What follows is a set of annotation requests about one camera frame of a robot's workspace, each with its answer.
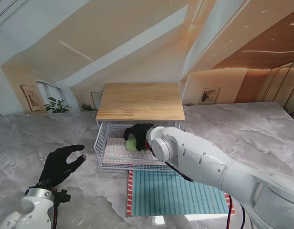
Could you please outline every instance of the potted plant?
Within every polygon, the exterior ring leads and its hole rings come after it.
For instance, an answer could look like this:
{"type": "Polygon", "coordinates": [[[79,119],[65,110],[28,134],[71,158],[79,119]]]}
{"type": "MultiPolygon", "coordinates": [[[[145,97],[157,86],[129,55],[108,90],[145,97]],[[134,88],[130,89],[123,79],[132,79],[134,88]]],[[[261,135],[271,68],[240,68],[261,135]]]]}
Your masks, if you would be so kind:
{"type": "Polygon", "coordinates": [[[47,98],[50,100],[50,104],[45,104],[44,106],[46,107],[47,111],[52,110],[53,113],[67,113],[70,112],[68,108],[72,108],[71,105],[63,105],[63,101],[65,100],[56,100],[53,97],[47,98]]]}
{"type": "Polygon", "coordinates": [[[82,104],[81,108],[84,109],[85,111],[93,111],[94,109],[91,107],[91,105],[88,104],[82,104]]]}

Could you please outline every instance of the wire basket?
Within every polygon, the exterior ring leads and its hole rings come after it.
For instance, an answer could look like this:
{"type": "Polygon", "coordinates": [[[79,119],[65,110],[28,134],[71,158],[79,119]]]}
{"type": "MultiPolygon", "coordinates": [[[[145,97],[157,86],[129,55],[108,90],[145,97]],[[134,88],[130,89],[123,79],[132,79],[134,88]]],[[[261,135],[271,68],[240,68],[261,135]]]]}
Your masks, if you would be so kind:
{"type": "MultiPolygon", "coordinates": [[[[97,154],[98,167],[107,169],[136,169],[149,171],[172,171],[167,165],[155,159],[118,159],[118,163],[105,162],[105,148],[108,138],[124,138],[124,132],[127,128],[132,127],[136,123],[146,122],[113,122],[103,121],[100,125],[98,136],[94,145],[97,154]]],[[[179,128],[179,122],[152,122],[154,125],[174,126],[179,128]]]]}

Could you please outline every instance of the pink keyboard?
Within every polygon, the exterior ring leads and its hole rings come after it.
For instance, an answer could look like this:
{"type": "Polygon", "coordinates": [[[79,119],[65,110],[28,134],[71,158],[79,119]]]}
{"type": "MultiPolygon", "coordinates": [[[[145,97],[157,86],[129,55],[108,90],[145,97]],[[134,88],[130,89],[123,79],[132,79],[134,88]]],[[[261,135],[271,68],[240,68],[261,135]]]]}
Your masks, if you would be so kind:
{"type": "Polygon", "coordinates": [[[151,164],[165,165],[152,155],[150,150],[130,151],[123,138],[108,138],[105,147],[104,163],[110,164],[151,164]]]}

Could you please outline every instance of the wooden wall panel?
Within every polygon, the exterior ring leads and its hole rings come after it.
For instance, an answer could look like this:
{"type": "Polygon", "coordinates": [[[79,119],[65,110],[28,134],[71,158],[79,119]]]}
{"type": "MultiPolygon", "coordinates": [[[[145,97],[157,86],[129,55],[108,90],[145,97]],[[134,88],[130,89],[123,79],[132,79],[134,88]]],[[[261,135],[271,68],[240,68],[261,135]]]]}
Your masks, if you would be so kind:
{"type": "Polygon", "coordinates": [[[294,12],[242,46],[213,69],[273,69],[294,61],[294,12]]]}
{"type": "Polygon", "coordinates": [[[234,103],[255,102],[270,71],[248,69],[234,103]]]}

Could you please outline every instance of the red border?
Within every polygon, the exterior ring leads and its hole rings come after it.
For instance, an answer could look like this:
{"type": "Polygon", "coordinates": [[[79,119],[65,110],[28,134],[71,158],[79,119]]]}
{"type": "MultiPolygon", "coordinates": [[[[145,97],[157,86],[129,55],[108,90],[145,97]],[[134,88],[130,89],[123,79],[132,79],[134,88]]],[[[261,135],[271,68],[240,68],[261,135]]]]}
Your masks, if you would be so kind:
{"type": "MultiPolygon", "coordinates": [[[[225,200],[227,201],[228,208],[230,208],[230,198],[229,198],[229,194],[224,193],[224,197],[225,197],[225,200]]],[[[232,211],[231,211],[231,214],[235,214],[235,209],[234,209],[234,205],[233,205],[233,204],[232,204],[232,211]]]]}
{"type": "MultiPolygon", "coordinates": [[[[127,208],[126,208],[127,216],[131,216],[131,210],[132,210],[132,184],[133,184],[133,170],[129,170],[129,177],[128,177],[128,199],[127,199],[127,208]]],[[[225,197],[225,200],[227,201],[228,208],[230,208],[229,194],[224,193],[224,197],[225,197]]],[[[231,214],[235,214],[234,205],[232,205],[231,214]]]]}
{"type": "Polygon", "coordinates": [[[129,177],[128,177],[128,199],[127,199],[127,216],[131,216],[131,209],[132,209],[132,181],[133,181],[133,170],[129,170],[129,177]]]}

